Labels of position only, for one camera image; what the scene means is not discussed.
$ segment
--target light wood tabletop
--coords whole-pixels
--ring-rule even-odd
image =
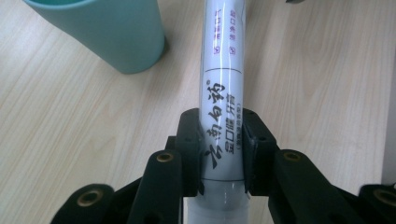
[[[0,1],[0,223],[49,223],[85,185],[136,180],[198,107],[204,1],[158,3],[169,50],[124,75]],[[394,0],[247,0],[244,107],[357,194],[380,182],[395,48]],[[272,223],[266,198],[250,206]]]

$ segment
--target wooden table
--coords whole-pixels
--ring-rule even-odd
[[[123,75],[22,1],[0,2],[0,223],[49,223],[75,190],[119,189],[198,107],[204,1],[159,0],[170,49]],[[396,1],[247,0],[245,108],[336,186],[379,183]],[[266,199],[251,223],[271,223]]]

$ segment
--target white toothpaste tube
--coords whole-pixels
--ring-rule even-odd
[[[242,158],[245,0],[206,0],[200,122],[204,193],[189,224],[248,223]]]

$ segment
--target teal plastic cup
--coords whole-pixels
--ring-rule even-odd
[[[24,0],[124,74],[154,65],[164,34],[157,0]]]

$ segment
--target cup rim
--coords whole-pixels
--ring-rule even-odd
[[[63,5],[47,5],[47,4],[42,4],[42,3],[37,3],[34,0],[23,0],[27,5],[32,6],[32,7],[39,7],[39,8],[44,8],[44,9],[69,9],[69,8],[74,8],[74,7],[82,7],[85,5],[88,5],[94,1],[97,0],[82,0],[76,3],[67,3]]]

